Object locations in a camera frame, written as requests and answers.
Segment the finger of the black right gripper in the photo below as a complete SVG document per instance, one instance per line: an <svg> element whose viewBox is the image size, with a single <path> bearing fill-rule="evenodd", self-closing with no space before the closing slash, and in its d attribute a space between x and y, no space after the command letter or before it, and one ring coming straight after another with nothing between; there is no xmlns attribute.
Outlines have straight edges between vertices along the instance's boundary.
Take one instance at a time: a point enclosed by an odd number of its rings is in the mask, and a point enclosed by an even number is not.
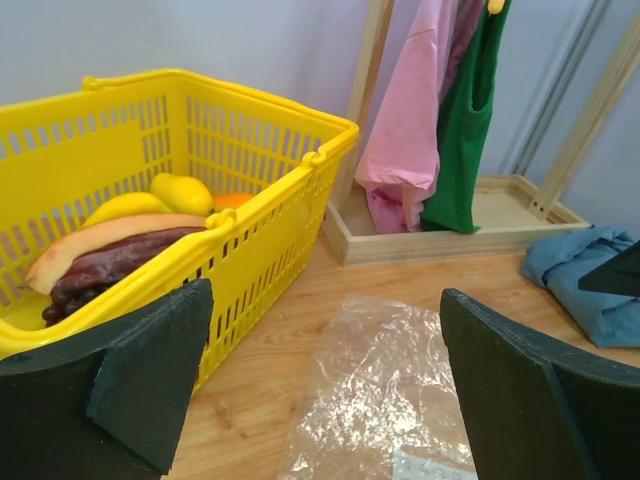
<svg viewBox="0 0 640 480"><path fill-rule="evenodd" d="M635 243L591 272L582 276L583 291L638 298L640 295L640 245Z"/></svg>

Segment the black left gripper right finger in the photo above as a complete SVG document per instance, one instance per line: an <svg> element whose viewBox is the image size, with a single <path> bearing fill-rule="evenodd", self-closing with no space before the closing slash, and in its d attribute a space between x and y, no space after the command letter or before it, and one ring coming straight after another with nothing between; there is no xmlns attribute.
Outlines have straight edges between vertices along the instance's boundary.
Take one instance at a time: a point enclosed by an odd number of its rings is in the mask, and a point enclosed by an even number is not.
<svg viewBox="0 0 640 480"><path fill-rule="evenodd" d="M639 370L443 291L441 329L481 479L636 479Z"/></svg>

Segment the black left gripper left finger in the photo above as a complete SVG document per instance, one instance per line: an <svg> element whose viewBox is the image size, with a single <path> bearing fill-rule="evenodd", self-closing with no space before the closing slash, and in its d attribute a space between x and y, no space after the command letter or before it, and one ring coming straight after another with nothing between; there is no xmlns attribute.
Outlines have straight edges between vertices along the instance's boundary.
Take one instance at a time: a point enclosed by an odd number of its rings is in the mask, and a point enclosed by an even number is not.
<svg viewBox="0 0 640 480"><path fill-rule="evenodd" d="M1 362L4 479L159 479L172 467L213 310L192 281Z"/></svg>

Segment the dark purple toy grapes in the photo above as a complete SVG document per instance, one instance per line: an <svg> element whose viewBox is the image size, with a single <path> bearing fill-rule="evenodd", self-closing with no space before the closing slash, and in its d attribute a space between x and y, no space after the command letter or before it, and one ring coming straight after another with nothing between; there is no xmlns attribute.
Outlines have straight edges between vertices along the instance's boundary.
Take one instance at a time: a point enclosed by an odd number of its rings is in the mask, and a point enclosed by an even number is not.
<svg viewBox="0 0 640 480"><path fill-rule="evenodd" d="M50 327L61 322L109 288L106 284L73 291L54 290L50 295L51 305L42 312L45 326Z"/></svg>

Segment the clear zip top bag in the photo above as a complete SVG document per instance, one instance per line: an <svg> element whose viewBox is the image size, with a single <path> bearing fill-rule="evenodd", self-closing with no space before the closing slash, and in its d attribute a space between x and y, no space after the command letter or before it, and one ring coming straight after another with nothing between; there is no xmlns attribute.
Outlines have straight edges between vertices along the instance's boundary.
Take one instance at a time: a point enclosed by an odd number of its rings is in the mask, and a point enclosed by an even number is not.
<svg viewBox="0 0 640 480"><path fill-rule="evenodd" d="M476 478L437 312L344 300L312 356L277 476Z"/></svg>

